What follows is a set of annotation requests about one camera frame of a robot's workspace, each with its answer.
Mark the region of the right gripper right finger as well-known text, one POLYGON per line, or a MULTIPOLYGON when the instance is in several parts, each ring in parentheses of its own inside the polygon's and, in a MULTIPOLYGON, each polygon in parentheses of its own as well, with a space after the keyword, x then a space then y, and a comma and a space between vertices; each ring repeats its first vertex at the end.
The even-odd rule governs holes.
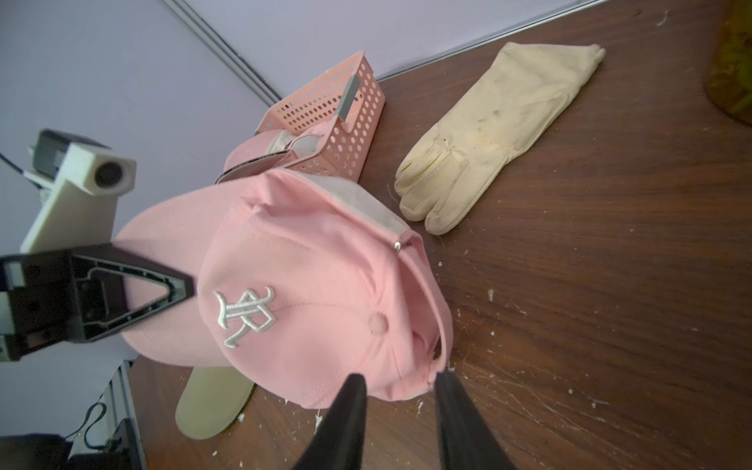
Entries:
POLYGON ((443 469, 515 469, 452 372, 437 375, 434 391, 443 469))

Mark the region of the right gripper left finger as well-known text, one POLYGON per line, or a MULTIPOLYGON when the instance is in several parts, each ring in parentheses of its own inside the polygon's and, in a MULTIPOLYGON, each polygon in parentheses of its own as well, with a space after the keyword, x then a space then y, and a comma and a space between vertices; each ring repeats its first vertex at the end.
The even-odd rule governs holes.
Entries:
POLYGON ((350 374, 293 469, 362 468, 366 415, 365 379, 350 374))

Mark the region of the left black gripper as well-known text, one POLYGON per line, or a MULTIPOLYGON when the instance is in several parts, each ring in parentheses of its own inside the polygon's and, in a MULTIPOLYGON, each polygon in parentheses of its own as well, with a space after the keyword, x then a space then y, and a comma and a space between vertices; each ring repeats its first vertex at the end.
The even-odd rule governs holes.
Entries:
POLYGON ((1 359, 93 343, 193 296, 191 275, 112 244, 3 256, 1 359))

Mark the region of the beige baseball cap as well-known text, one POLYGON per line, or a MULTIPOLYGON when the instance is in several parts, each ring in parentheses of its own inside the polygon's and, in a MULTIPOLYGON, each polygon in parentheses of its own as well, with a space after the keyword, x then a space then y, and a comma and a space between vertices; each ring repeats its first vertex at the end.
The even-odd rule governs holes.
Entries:
POLYGON ((240 415, 254 387, 233 367, 195 367, 176 407, 178 430, 197 441, 217 436, 240 415))

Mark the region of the pink baseball cap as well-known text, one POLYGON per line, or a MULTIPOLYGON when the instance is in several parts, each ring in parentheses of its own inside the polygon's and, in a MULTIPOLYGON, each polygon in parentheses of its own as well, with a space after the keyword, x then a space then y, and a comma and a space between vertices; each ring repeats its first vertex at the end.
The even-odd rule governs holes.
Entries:
POLYGON ((407 401, 447 367, 452 315, 421 236, 350 180, 223 182, 148 209, 114 244, 194 281, 191 299, 123 330, 156 362, 231 366, 305 409, 353 373, 407 401))

